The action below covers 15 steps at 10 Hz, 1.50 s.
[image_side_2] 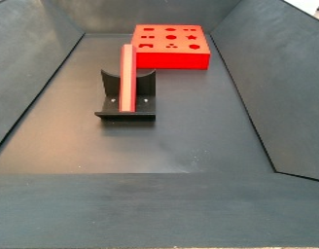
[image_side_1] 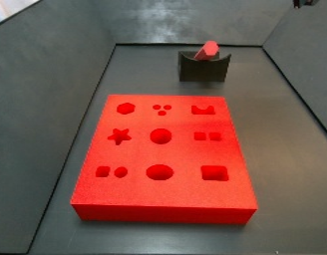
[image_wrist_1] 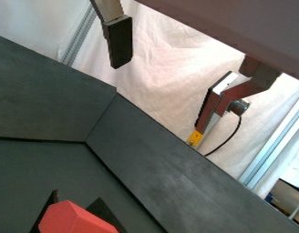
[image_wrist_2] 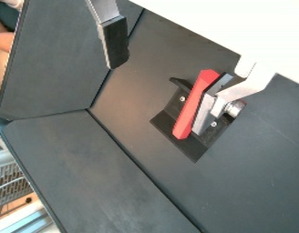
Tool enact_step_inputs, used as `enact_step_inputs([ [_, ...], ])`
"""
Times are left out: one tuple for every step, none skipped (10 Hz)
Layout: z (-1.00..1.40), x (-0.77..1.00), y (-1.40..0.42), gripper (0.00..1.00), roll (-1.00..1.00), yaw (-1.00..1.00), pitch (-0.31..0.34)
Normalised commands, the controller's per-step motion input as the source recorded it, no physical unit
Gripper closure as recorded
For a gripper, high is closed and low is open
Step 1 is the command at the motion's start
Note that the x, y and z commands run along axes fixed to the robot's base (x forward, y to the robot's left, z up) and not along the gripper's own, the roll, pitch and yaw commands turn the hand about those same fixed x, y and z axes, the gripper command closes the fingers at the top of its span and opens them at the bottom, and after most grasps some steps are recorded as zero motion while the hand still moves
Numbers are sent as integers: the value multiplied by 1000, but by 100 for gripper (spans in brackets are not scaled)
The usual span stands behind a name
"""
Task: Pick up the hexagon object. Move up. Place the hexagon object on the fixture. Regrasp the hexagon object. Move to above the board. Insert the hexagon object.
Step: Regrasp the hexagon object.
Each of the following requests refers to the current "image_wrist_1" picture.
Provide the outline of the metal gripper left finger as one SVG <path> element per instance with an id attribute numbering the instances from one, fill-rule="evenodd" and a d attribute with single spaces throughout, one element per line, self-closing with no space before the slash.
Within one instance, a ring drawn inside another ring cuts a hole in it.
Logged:
<path id="1" fill-rule="evenodd" d="M 111 67 L 121 68 L 133 59 L 133 17 L 125 14 L 121 0 L 90 0 L 102 20 Z"/>

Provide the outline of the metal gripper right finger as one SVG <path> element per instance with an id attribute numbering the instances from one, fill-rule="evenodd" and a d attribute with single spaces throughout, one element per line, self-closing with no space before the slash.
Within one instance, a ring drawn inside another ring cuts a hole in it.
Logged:
<path id="1" fill-rule="evenodd" d="M 197 147 L 212 127 L 233 111 L 241 115 L 250 104 L 245 97 L 265 92 L 275 84 L 283 72 L 249 55 L 245 55 L 238 74 L 229 71 L 209 88 L 198 113 L 196 130 L 188 138 L 188 144 Z"/>

